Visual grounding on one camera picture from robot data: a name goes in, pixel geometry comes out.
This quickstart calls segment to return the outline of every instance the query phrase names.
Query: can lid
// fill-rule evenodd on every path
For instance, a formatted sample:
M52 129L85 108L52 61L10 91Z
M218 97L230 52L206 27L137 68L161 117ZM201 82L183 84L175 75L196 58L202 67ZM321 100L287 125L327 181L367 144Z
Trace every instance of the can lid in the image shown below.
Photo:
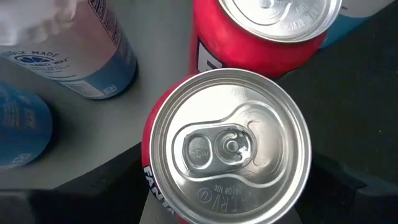
M341 0L219 0L241 27L276 42L312 39L331 26Z
M175 89L150 140L157 186L190 223L274 222L298 199L310 158L307 125L288 94L233 68Z

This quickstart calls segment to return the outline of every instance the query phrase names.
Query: red soda can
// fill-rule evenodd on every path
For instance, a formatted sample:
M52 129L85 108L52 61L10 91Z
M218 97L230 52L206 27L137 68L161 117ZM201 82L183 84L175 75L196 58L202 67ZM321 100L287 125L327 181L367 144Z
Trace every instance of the red soda can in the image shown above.
M341 0L193 0L190 73L235 67L270 78L321 46Z
M150 191L184 223L272 223L307 181L311 144L291 97L222 68L186 77L152 109L142 138Z

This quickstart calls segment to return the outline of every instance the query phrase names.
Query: can rim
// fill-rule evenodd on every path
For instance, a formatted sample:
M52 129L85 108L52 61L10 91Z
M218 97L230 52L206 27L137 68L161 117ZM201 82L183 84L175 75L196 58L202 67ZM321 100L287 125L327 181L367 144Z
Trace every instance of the can rim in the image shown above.
M331 0L330 5L334 2L334 7L330 7L329 11L333 11L333 13L326 14L326 16L323 16L323 22L317 23L314 28L310 29L306 34L301 34L301 35L296 35L293 36L294 38L291 37L286 37L283 38L282 36L273 36L273 35L265 35L263 32L260 32L252 27L247 26L242 22L242 18L244 16L241 16L240 18L237 18L236 15L234 15L231 10L227 7L225 4L225 1L229 0L218 0L219 4L223 8L224 12L227 13L227 15L240 27L242 27L244 30L250 32L251 34L254 34L260 38L270 40L273 42L280 42L280 43L285 43L285 44L291 44L291 43L299 43L299 42L305 42L310 39L313 39L322 33L326 32L326 30L334 23L334 21L337 19L337 16L340 12L342 0ZM235 11L240 11L237 6L233 9Z
M206 75L208 73L214 73L214 72L227 72L229 70L233 70L233 71L238 71L238 72L245 72L245 73L251 73L254 75L257 75L261 78L265 78L267 80L267 82L271 82L279 91L281 91L284 94L284 97L287 97L287 100L289 100L289 106L293 107L292 109L294 110L294 121L296 125L299 125L299 133L301 136L303 136L302 141L300 141L301 145L303 145L303 159L301 161L301 169L298 169L298 172L300 173L300 175L295 175L294 179L298 179L297 180L297 184L296 184L296 188L293 190L293 192L291 193L291 197L289 197L286 201L285 204L283 204L283 206L281 206L279 208L278 211L275 212L275 214L273 216L271 216L268 221L270 223L275 222L276 220L280 219L283 215L285 215L295 204L295 202L298 200L298 198L300 197L304 187L305 187L305 183L307 182L309 173L310 173L310 163L311 163L311 158L312 158L312 147L310 144L310 135L309 135L309 131L308 131L308 127L307 124L304 120L304 117L302 115L302 113L300 112L298 106L295 104L295 102L293 101L293 99L291 99L291 97L276 83L274 83L272 80L263 77L262 75L259 75L257 73L254 72L250 72L247 70L242 70L242 69L235 69L235 68L221 68L221 69L216 69L216 70L210 70L207 72L203 72L199 75L193 76L191 78L188 78L187 80L185 80L184 82L182 82L178 87L176 87L176 89L174 89L170 95L166 98L166 100L163 102L162 106L159 108L156 117L154 119L153 125L152 125L152 129L150 132L150 144L149 144L149 153L150 153L150 164L152 167L152 171L153 171L153 177L155 179L155 182L157 183L157 187L159 188L160 192L162 193L164 200L173 208L173 210L175 210L182 218L184 218L185 220L191 222L191 223L201 223L201 222L211 222L211 220L209 220L208 218L204 218L202 220L198 220L197 218L195 218L192 215L189 215L186 211L189 211L189 207L186 206L182 201L180 200L171 200L171 196L176 196L175 192L172 189L172 186L170 186L170 183L166 180L166 173L164 172L165 170L165 166L162 165L161 163L161 158L162 155L159 154L159 156L155 156L155 154L153 153L154 150L154 136L155 136L155 126L157 124L159 124L159 120L162 121L162 118L164 116L164 114L162 114L163 110L165 109L165 105L167 102L169 102L169 100L174 97L174 94L176 94L176 92L179 92L181 88L185 87L187 85L187 83L192 82L192 80L197 79L199 76L203 76ZM168 125L160 125L161 129L164 129L165 127L167 127ZM250 223L259 223L259 222L264 222L265 220L261 219L262 217L257 217L257 220L251 220Z

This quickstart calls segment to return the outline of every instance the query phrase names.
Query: soda can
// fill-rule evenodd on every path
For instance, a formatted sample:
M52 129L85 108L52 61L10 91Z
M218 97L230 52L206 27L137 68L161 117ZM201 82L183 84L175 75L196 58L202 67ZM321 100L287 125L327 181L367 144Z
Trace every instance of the soda can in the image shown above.
M155 104L142 138L150 191L189 223L272 223L298 199L310 135L268 78L222 68L189 76Z
M194 0L190 73L236 67L270 78L304 64L341 0Z
M86 98L115 96L136 77L107 0L0 2L0 27L0 56Z
M52 115L38 96L0 83L0 170L39 156L52 137Z
M327 47L342 38L393 1L394 0L344 0L341 5L340 13L336 21L328 29L328 35L321 47Z

